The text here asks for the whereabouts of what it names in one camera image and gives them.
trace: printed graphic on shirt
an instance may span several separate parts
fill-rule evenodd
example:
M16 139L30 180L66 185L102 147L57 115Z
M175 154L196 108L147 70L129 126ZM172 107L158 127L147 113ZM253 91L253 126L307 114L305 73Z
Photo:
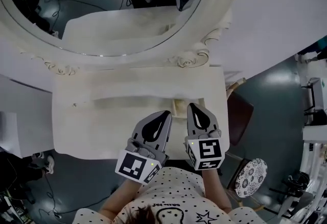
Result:
M199 141L201 159L221 157L220 145L218 140Z
M184 212L179 208L160 209L156 218L161 224L183 224Z
M188 155L189 155L189 157L191 159L191 162L192 162L193 167L195 167L195 165L196 165L196 158L195 158L195 156L193 154L193 151L192 151L192 149L191 149L190 146L188 146Z
M149 183L150 180L155 176L155 174L157 174L157 172L159 171L159 165L155 166L155 168L150 172L150 174L145 178L144 182L145 183Z
M146 159L127 153L119 172L139 180L146 162Z
M201 161L199 169L215 169L218 167L221 160L217 161Z
M197 218L198 220L196 222L203 222L205 224L211 224L211 221L217 220L216 218L211 218L209 216L210 212L208 211L207 213L205 213L204 215L197 213Z

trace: mirror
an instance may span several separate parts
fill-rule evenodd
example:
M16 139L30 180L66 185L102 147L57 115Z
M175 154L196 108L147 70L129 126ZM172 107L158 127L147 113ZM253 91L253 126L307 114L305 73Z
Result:
M58 50L90 56L126 56L153 48L187 22L200 0L12 0L13 18ZM44 33L36 32L36 27Z

